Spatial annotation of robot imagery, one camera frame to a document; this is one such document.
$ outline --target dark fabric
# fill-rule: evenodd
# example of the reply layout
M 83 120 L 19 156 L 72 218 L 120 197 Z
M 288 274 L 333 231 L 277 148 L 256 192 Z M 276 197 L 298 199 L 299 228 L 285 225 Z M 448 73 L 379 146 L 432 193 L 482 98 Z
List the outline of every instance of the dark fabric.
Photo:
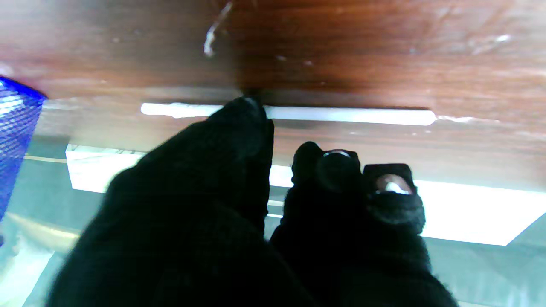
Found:
M 364 176 L 325 165 L 350 186 L 317 180 L 314 143 L 265 242 L 273 132 L 240 98 L 116 176 L 47 306 L 454 305 L 421 238 L 367 213 Z
M 355 175 L 347 167 L 359 168 L 360 162 L 349 164 L 350 158 L 358 159 L 355 153 L 347 152 L 350 158 L 338 154 L 330 162 L 325 153 L 313 142 L 297 150 L 294 187 L 270 240 L 304 287 L 326 306 L 456 306 L 430 273 L 428 252 L 419 236 L 424 210 L 417 194 L 377 194 L 370 187 L 378 174 L 366 169 L 379 167 L 367 166 L 364 175 Z M 321 171 L 325 163 L 343 164 L 338 169 L 346 169 L 346 177 L 358 184 L 343 191 L 325 184 L 328 180 Z M 409 167 L 380 168 L 381 175 L 401 175 L 417 193 Z
M 313 305 L 263 239 L 272 134 L 237 99 L 116 176 L 48 306 Z

